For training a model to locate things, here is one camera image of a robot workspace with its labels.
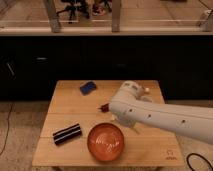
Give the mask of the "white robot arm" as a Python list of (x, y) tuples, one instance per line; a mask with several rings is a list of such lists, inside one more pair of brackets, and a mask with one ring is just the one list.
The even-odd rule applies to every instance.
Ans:
[(143, 93), (137, 82), (123, 82), (109, 102), (109, 111), (213, 145), (213, 108), (146, 102), (141, 100)]

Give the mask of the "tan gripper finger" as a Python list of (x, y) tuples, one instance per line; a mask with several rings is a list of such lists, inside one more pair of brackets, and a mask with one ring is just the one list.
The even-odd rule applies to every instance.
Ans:
[(134, 125), (133, 127), (131, 127), (131, 129), (137, 133), (137, 134), (140, 134), (140, 131), (136, 128), (136, 126)]

